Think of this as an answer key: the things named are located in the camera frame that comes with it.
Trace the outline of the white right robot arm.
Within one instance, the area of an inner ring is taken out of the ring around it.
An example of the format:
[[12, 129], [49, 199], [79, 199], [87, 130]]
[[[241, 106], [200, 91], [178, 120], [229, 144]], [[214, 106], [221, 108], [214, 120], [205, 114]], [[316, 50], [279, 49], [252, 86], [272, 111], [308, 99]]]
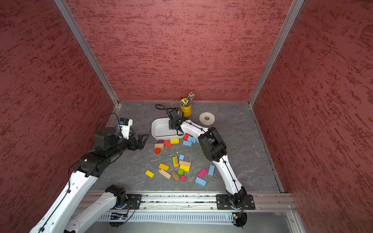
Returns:
[[189, 134], [198, 139], [204, 156], [218, 169], [229, 198], [230, 205], [235, 209], [244, 206], [247, 192], [236, 177], [227, 155], [227, 146], [215, 127], [206, 128], [195, 124], [185, 117], [177, 108], [167, 108], [169, 128]]

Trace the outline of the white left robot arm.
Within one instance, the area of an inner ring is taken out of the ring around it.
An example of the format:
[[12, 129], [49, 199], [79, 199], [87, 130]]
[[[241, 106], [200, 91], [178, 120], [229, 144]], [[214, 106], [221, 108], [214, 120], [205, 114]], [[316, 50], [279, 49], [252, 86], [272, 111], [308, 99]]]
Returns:
[[123, 125], [120, 129], [120, 134], [117, 134], [116, 128], [106, 127], [94, 135], [94, 150], [82, 156], [73, 172], [68, 173], [68, 183], [44, 217], [31, 229], [32, 233], [84, 233], [110, 209], [114, 209], [115, 214], [123, 211], [128, 218], [132, 217], [130, 210], [139, 209], [141, 194], [127, 195], [123, 187], [111, 185], [97, 201], [72, 218], [81, 200], [104, 170], [126, 150], [143, 149], [149, 138], [148, 134], [135, 136]]

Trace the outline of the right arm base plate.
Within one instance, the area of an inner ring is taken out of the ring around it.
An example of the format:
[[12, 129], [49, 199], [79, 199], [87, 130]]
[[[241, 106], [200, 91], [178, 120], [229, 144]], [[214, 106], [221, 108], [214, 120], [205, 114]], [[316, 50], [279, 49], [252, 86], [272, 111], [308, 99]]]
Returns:
[[249, 194], [237, 200], [228, 194], [218, 194], [216, 203], [218, 210], [255, 210], [254, 198]]

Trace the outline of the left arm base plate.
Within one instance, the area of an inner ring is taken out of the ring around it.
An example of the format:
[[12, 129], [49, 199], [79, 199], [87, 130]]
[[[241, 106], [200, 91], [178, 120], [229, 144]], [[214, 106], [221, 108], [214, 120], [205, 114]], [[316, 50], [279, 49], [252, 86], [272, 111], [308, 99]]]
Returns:
[[121, 194], [117, 196], [115, 209], [118, 210], [138, 210], [141, 204], [141, 194]]

